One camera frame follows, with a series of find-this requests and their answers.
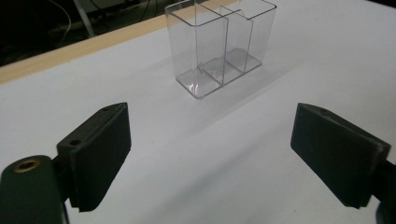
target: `wooden table edge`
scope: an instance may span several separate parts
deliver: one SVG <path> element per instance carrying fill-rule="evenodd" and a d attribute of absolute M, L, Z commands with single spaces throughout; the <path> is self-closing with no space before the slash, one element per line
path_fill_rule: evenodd
<path fill-rule="evenodd" d="M 127 40 L 160 30 L 166 26 L 165 16 L 142 21 L 119 30 L 99 35 L 64 48 L 55 49 L 26 60 L 0 67 L 0 84 L 67 63 Z"/>

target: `transparent divided box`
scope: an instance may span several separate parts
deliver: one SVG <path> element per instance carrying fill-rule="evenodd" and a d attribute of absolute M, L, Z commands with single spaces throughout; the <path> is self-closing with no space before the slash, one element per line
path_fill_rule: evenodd
<path fill-rule="evenodd" d="M 187 0 L 165 8 L 176 80 L 201 99 L 262 65 L 276 6 Z"/>

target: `tabletop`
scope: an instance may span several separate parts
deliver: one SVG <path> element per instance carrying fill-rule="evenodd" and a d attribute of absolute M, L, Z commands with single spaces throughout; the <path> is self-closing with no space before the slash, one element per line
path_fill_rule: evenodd
<path fill-rule="evenodd" d="M 131 152 L 96 210 L 79 214 L 66 202 L 71 223 L 375 223 L 378 200 L 344 207 L 290 138 L 297 104 L 307 103 L 396 144 L 396 9 L 272 3 L 263 65 L 203 100 L 175 81 L 164 17 L 155 31 L 77 57 L 64 49 L 31 72 L 0 69 L 0 169 L 55 157 L 95 111 L 127 102 Z"/>

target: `screw hole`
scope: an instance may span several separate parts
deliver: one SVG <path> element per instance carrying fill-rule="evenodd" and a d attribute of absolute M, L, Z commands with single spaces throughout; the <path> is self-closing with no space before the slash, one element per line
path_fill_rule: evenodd
<path fill-rule="evenodd" d="M 29 161 L 22 161 L 19 163 L 14 171 L 16 173 L 24 173 L 35 169 L 40 164 L 39 160 L 29 160 Z"/>
<path fill-rule="evenodd" d="M 78 144 L 80 144 L 81 143 L 81 141 L 79 141 L 79 140 L 73 140 L 73 141 L 71 141 L 70 142 L 70 145 L 72 145 L 72 146 L 76 146 L 76 145 L 78 145 Z"/>

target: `cable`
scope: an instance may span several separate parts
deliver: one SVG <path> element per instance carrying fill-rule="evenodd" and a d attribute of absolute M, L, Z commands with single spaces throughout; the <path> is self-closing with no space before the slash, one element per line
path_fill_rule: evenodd
<path fill-rule="evenodd" d="M 158 0 L 155 0 L 155 12 L 153 18 L 157 16 L 157 13 L 158 13 Z"/>
<path fill-rule="evenodd" d="M 66 10 L 64 10 L 63 7 L 61 7 L 59 4 L 57 4 L 56 2 L 54 2 L 54 1 L 52 1 L 52 0 L 49 0 L 49 1 L 50 1 L 53 5 L 55 5 L 55 6 L 57 6 L 58 8 L 60 8 L 60 9 L 64 12 L 64 14 L 66 14 L 67 19 L 69 20 L 69 25 L 67 26 L 67 29 L 66 29 L 66 31 L 64 32 L 64 35 L 62 36 L 61 41 L 59 41 L 59 44 L 62 44 L 62 43 L 64 42 L 64 39 L 66 38 L 66 35 L 69 33 L 70 28 L 72 27 L 72 20 L 70 20 L 69 14 L 67 13 Z"/>
<path fill-rule="evenodd" d="M 106 12 L 104 9 L 102 9 L 101 7 L 99 7 L 98 5 L 96 5 L 96 3 L 93 2 L 93 0 L 90 0 L 90 2 L 93 4 L 94 7 L 96 7 L 96 8 L 102 13 L 102 16 L 103 16 L 103 17 L 106 17 L 107 12 Z"/>
<path fill-rule="evenodd" d="M 151 0 L 148 0 L 148 3 L 146 4 L 145 10 L 143 11 L 142 17 L 140 17 L 139 22 L 141 22 L 141 21 L 143 20 L 143 18 L 145 17 L 146 12 L 147 12 L 147 10 L 148 10 L 148 8 L 149 8 L 149 2 L 150 2 L 150 1 L 151 1 Z"/>

